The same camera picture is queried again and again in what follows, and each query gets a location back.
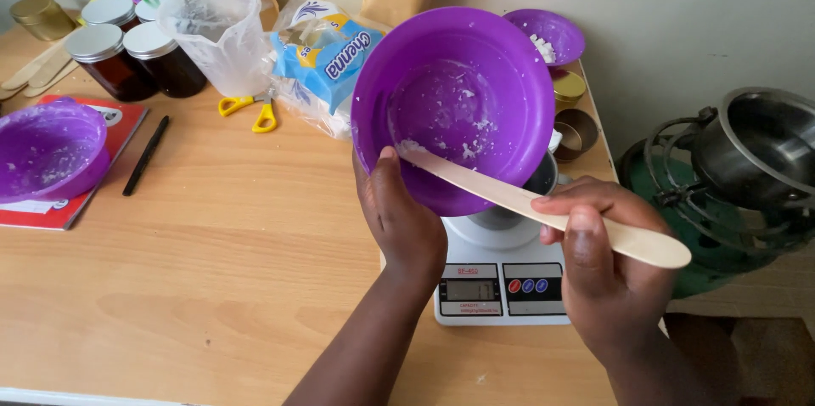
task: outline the purple plastic bowl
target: purple plastic bowl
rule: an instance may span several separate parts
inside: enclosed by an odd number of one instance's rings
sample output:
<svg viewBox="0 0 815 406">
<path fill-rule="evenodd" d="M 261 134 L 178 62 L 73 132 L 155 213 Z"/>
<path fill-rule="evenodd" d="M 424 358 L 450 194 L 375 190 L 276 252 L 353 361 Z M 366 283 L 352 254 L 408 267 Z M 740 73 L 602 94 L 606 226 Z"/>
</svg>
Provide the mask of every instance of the purple plastic bowl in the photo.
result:
<svg viewBox="0 0 815 406">
<path fill-rule="evenodd" d="M 106 138 L 102 115 L 65 97 L 0 118 L 0 203 L 88 191 L 110 167 Z"/>
<path fill-rule="evenodd" d="M 586 50 L 586 38 L 580 27 L 557 13 L 543 9 L 518 9 L 506 13 L 504 19 L 521 29 L 527 37 L 537 35 L 552 44 L 556 61 L 546 64 L 547 67 L 574 62 Z"/>
<path fill-rule="evenodd" d="M 523 32 L 487 11 L 450 7 L 411 17 L 362 67 L 351 102 L 354 150 L 371 173 L 383 147 L 413 140 L 522 186 L 544 158 L 554 125 L 544 66 Z M 443 217 L 494 205 L 407 162 L 402 177 L 419 203 Z"/>
</svg>

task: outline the person's left hand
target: person's left hand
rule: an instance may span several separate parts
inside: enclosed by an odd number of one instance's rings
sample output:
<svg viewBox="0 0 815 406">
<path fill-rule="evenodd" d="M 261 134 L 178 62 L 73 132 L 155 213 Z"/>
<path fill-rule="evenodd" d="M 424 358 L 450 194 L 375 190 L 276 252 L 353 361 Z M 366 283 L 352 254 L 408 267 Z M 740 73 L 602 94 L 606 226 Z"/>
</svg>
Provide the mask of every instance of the person's left hand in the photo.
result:
<svg viewBox="0 0 815 406">
<path fill-rule="evenodd" d="M 385 255 L 383 273 L 401 284 L 432 292 L 447 261 L 442 219 L 408 193 L 393 147 L 382 149 L 370 177 L 356 153 L 353 161 L 365 221 Z"/>
</svg>

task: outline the digital kitchen scale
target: digital kitchen scale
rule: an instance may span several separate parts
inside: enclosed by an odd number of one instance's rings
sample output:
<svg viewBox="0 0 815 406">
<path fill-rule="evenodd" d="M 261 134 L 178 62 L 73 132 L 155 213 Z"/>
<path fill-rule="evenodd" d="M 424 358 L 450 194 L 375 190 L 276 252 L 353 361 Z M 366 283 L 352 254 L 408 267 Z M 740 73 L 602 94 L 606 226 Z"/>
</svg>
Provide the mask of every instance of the digital kitchen scale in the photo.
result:
<svg viewBox="0 0 815 406">
<path fill-rule="evenodd" d="M 570 322 L 561 296 L 563 250 L 540 243 L 540 223 L 502 207 L 443 222 L 447 265 L 433 295 L 439 323 Z"/>
</svg>

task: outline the hand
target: hand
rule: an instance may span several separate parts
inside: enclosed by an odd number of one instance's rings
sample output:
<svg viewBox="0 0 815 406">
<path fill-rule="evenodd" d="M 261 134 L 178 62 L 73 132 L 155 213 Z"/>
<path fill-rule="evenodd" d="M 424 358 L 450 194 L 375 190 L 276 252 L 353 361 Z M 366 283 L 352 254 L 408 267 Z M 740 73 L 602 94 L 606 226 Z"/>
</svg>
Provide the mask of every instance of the hand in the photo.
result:
<svg viewBox="0 0 815 406">
<path fill-rule="evenodd" d="M 566 314 L 597 359 L 604 363 L 647 343 L 665 312 L 677 271 L 613 252 L 601 216 L 670 235 L 659 213 L 622 186 L 590 177 L 534 200 L 532 208 L 570 215 L 565 234 L 544 225 L 540 241 L 562 242 Z"/>
<path fill-rule="evenodd" d="M 365 221 L 385 255 L 383 274 L 432 292 L 447 261 L 447 232 L 442 219 L 408 193 L 393 147 L 382 149 L 370 177 L 355 153 L 353 160 Z"/>
</svg>

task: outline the jar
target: jar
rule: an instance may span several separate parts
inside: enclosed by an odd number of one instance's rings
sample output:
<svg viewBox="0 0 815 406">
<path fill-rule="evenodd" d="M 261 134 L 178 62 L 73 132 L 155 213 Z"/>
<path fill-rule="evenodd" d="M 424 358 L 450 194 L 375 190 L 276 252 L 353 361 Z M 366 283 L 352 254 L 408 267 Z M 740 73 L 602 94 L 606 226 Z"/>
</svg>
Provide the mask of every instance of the jar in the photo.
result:
<svg viewBox="0 0 815 406">
<path fill-rule="evenodd" d="M 11 6 L 9 13 L 42 41 L 60 39 L 76 28 L 76 22 L 54 0 L 20 0 Z"/>
<path fill-rule="evenodd" d="M 555 90 L 556 109 L 572 108 L 586 93 L 586 82 L 574 71 L 555 69 L 551 71 Z"/>
<path fill-rule="evenodd" d="M 133 0 L 93 0 L 82 9 L 87 25 L 113 24 L 128 31 L 139 24 Z"/>
<path fill-rule="evenodd" d="M 122 44 L 125 33 L 112 24 L 91 25 L 68 36 L 65 51 L 121 102 L 152 96 L 158 88 L 150 74 Z"/>
<path fill-rule="evenodd" d="M 162 0 L 141 0 L 136 5 L 136 16 L 141 23 L 151 23 L 156 20 L 156 12 Z"/>
<path fill-rule="evenodd" d="M 206 85 L 206 76 L 178 42 L 161 32 L 158 23 L 137 26 L 125 35 L 124 44 L 167 97 L 194 96 Z"/>
</svg>

